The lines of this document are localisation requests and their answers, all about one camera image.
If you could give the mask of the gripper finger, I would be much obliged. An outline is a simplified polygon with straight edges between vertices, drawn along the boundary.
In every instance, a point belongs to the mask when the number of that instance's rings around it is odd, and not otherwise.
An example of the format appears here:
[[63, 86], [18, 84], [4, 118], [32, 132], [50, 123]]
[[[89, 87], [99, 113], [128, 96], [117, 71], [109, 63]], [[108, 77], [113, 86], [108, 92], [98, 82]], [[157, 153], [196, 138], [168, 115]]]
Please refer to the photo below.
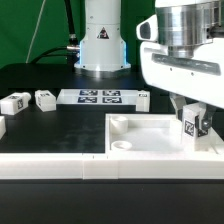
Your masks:
[[176, 118], [182, 120], [183, 107], [186, 105], [185, 97], [175, 93], [171, 93], [169, 97], [174, 107]]
[[206, 105], [199, 115], [200, 129], [207, 131], [212, 127], [212, 118], [216, 111], [216, 107], [212, 105]]

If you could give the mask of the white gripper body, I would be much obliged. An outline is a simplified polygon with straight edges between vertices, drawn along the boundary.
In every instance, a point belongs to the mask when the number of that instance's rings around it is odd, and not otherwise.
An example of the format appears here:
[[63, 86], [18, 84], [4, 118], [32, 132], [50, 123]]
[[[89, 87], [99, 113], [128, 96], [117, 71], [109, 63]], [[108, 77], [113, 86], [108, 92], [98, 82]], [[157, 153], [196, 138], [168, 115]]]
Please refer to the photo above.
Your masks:
[[157, 43], [156, 15], [136, 27], [142, 40], [140, 60], [145, 82], [169, 92], [224, 109], [224, 38], [194, 50], [192, 59], [168, 56], [168, 47]]

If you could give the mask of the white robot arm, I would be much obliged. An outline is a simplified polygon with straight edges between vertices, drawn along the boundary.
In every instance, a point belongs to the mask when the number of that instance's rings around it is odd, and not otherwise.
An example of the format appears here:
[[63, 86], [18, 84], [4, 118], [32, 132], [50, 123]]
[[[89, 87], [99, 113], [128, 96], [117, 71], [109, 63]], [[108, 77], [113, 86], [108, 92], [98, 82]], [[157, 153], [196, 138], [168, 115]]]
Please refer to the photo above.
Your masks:
[[[196, 127], [207, 130], [224, 109], [222, 0], [155, 0], [155, 14], [136, 27], [144, 80], [201, 101]], [[128, 66], [120, 36], [120, 0], [85, 0], [86, 34], [80, 43], [83, 70], [102, 73]]]

